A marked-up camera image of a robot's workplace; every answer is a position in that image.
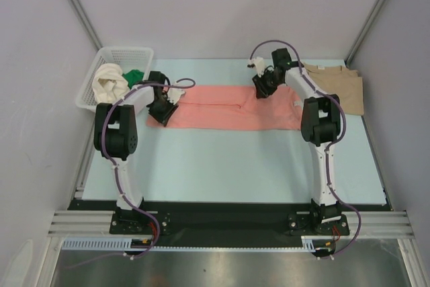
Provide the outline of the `pink t shirt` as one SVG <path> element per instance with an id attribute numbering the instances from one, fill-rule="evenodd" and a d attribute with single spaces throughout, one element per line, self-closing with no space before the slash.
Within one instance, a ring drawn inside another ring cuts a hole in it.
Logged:
<path id="1" fill-rule="evenodd" d="M 169 128 L 299 130 L 302 102 L 288 86 L 258 99 L 253 86 L 200 85 L 185 91 Z"/>

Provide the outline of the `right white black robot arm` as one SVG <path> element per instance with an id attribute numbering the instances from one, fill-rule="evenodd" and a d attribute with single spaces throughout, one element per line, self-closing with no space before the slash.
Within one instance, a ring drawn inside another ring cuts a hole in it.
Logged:
<path id="1" fill-rule="evenodd" d="M 335 143 L 344 136 L 337 95 L 325 93 L 308 75 L 304 65 L 293 61 L 286 48 L 272 52 L 273 64 L 267 66 L 261 57 L 250 58 L 248 67 L 255 69 L 253 83 L 256 98 L 273 95 L 282 85 L 292 88 L 302 102 L 300 132 L 308 143 L 313 166 L 313 193 L 306 216 L 289 216 L 291 234 L 348 235 L 347 218 L 336 194 L 334 180 Z"/>

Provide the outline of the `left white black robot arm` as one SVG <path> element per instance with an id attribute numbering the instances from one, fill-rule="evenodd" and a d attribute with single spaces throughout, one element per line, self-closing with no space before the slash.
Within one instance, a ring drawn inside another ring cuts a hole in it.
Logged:
<path id="1" fill-rule="evenodd" d="M 112 165 L 118 190 L 116 207 L 110 224 L 112 235 L 139 235 L 159 232 L 154 215 L 144 208 L 144 196 L 133 175 L 132 154 L 138 146 L 136 114 L 148 108 L 157 124 L 166 126 L 185 93 L 178 82 L 172 84 L 159 71 L 151 71 L 147 80 L 139 81 L 114 103 L 97 104 L 93 144 Z"/>

